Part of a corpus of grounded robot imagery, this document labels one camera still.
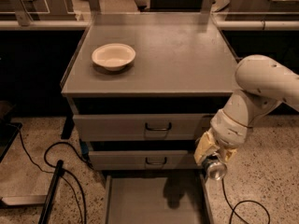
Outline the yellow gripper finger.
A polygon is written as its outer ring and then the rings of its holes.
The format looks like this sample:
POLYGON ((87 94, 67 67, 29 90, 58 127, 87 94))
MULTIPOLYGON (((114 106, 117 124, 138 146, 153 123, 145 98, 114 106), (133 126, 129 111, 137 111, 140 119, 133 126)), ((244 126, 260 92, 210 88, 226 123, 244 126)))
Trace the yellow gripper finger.
POLYGON ((224 162, 228 162, 237 152, 236 148, 225 148, 222 151, 222 159, 224 162))
POLYGON ((220 147, 215 140, 212 131, 204 132, 203 135, 196 141, 196 149, 193 157, 197 165, 201 165, 206 157, 212 155, 219 150, 220 147))

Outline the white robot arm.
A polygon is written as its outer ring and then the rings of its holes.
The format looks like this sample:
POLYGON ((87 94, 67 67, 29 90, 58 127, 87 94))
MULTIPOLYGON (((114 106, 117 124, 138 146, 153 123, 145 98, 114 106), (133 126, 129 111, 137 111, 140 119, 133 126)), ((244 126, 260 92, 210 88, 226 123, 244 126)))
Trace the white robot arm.
POLYGON ((263 55, 250 55, 235 69, 238 88, 210 121, 210 128, 197 140, 195 163, 218 153, 227 162, 245 144, 256 122, 286 104, 299 111, 299 75, 263 55))

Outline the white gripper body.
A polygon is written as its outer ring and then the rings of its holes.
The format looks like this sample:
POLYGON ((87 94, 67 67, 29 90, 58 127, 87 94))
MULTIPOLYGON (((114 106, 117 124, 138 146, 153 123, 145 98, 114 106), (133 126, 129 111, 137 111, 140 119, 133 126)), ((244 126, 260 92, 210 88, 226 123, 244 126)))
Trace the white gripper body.
POLYGON ((250 127, 229 118, 222 109, 210 121, 210 129, 215 140, 225 148, 238 148, 252 134, 250 127))

